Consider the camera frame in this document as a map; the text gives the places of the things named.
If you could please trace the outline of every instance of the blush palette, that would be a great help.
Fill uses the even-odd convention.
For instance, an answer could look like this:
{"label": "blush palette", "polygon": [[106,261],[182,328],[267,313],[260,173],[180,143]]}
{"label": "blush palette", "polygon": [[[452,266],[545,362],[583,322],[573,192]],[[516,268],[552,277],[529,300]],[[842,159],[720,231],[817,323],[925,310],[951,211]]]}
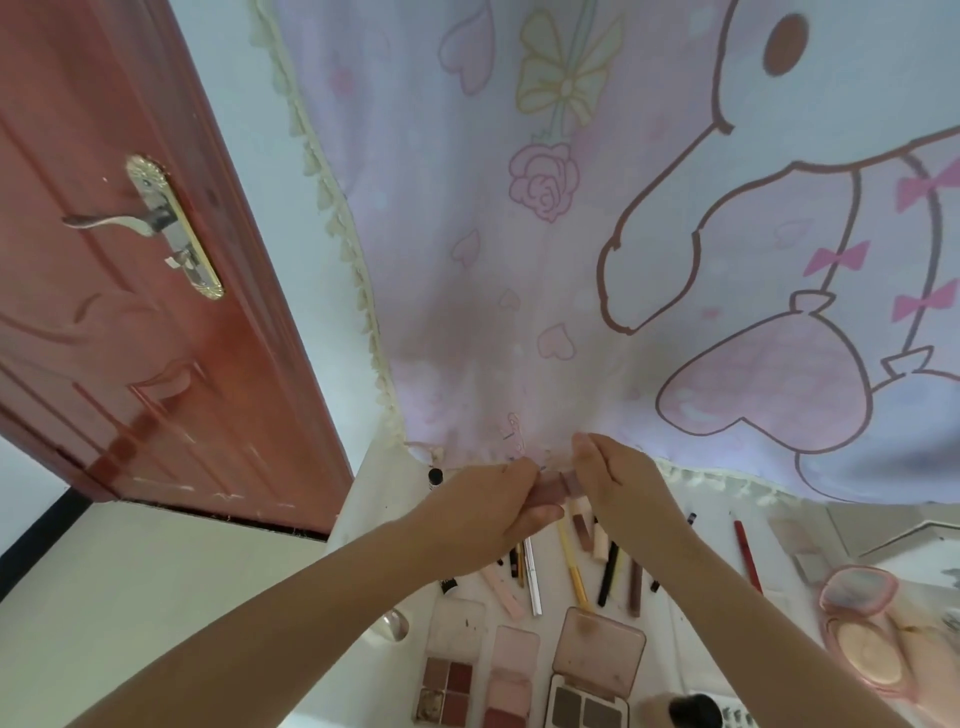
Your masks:
{"label": "blush palette", "polygon": [[414,721],[464,728],[470,689],[486,631],[486,607],[478,601],[442,596],[430,620],[426,660],[414,703]]}

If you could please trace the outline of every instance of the eyeliner pencil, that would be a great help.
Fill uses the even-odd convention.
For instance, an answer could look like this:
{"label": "eyeliner pencil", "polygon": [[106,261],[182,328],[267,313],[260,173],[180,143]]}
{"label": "eyeliner pencil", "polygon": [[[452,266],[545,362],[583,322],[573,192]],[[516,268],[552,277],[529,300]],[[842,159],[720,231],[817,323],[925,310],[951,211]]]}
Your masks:
{"label": "eyeliner pencil", "polygon": [[607,605],[607,597],[610,595],[610,586],[613,583],[613,575],[616,572],[616,557],[620,553],[620,546],[615,542],[610,542],[610,553],[607,556],[607,565],[603,569],[603,581],[600,582],[600,595],[597,596],[597,604],[601,607]]}
{"label": "eyeliner pencil", "polygon": [[[697,520],[697,514],[690,512],[690,515],[686,517],[686,524],[693,525],[693,522]],[[653,584],[650,585],[650,591],[656,594],[660,591],[660,582],[654,579]]]}

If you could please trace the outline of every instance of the door handle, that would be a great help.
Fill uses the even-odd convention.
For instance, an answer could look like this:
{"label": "door handle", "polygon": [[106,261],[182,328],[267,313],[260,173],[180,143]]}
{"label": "door handle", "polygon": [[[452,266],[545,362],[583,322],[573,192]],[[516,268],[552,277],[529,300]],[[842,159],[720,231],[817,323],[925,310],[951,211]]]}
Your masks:
{"label": "door handle", "polygon": [[74,230],[89,230],[101,225],[122,225],[130,228],[144,237],[153,237],[169,225],[177,222],[177,215],[170,207],[158,207],[143,215],[100,215],[86,217],[84,215],[68,215],[63,218],[63,224]]}
{"label": "door handle", "polygon": [[127,177],[147,206],[147,212],[142,215],[69,215],[62,219],[64,225],[74,230],[122,225],[144,237],[162,233],[173,251],[164,262],[171,268],[182,270],[199,293],[212,301],[222,299],[224,285],[160,165],[141,155],[130,155],[127,157]]}

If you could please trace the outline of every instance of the white wall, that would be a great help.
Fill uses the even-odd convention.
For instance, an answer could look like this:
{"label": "white wall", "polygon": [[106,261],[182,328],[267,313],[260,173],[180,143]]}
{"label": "white wall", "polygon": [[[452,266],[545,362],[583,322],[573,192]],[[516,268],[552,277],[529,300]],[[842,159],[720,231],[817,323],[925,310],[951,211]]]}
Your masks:
{"label": "white wall", "polygon": [[170,4],[356,473],[380,417],[364,318],[340,243],[324,230],[328,212],[317,210],[316,178],[302,174],[270,57],[250,44],[247,0]]}
{"label": "white wall", "polygon": [[66,491],[66,483],[0,437],[0,553]]}

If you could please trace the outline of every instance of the hand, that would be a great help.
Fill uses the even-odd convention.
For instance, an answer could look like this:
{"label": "hand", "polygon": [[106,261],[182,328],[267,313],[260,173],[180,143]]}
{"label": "hand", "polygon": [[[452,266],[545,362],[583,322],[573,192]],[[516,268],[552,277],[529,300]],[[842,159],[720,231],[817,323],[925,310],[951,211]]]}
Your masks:
{"label": "hand", "polygon": [[578,432],[572,443],[573,466],[593,515],[621,548],[662,581],[681,547],[699,540],[657,464],[606,435]]}
{"label": "hand", "polygon": [[539,471],[529,458],[466,468],[404,517],[412,538],[423,540],[429,579],[483,569],[562,518],[559,505],[522,508]]}

